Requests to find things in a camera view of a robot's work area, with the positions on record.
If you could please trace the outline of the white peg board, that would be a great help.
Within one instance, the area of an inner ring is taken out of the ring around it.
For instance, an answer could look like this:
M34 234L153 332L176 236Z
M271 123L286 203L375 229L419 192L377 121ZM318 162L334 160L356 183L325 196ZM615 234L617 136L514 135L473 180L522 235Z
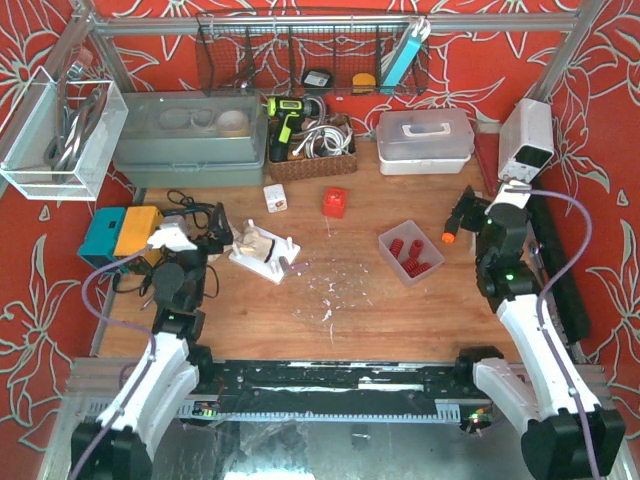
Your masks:
M290 267L300 251L301 246L292 237L275 235L257 226L253 219L248 219L232 244L229 259L274 284L280 284L287 275L281 259Z

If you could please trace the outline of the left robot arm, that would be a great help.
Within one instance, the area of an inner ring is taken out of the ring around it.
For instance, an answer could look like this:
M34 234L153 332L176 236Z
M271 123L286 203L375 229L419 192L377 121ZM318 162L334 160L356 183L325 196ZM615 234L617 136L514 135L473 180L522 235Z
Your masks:
M186 397L213 381L211 351L198 344L205 315L210 256L234 235L222 203L185 198L173 210L152 206L109 208L89 228L79 256L100 275L144 276L156 316L143 355L121 375L116 397L92 422L72 434L72 479L148 479L158 446Z

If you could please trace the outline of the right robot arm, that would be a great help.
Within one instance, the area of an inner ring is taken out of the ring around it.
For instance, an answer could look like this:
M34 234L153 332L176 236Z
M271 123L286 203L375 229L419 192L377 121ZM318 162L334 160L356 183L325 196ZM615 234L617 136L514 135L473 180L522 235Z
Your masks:
M461 352L458 368L514 427L534 478L602 479L614 466L625 423L583 380L549 313L549 291L577 260L571 258L541 285L522 258L526 204L536 192L511 180L489 201L467 187L442 235L451 243L460 229L475 233L478 289L511 336L530 381L524 383L488 347Z

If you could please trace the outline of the large red spring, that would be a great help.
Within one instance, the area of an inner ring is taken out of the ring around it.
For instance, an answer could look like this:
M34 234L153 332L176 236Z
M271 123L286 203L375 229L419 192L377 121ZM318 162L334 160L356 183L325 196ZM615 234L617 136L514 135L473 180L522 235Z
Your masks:
M395 259L397 259L399 257L399 255L400 255L400 253L401 253L401 251L403 249L403 246L404 246L404 241L402 239L400 239L400 238L395 238L392 241L392 243L391 243L391 245L389 247L389 251L390 251L391 255Z

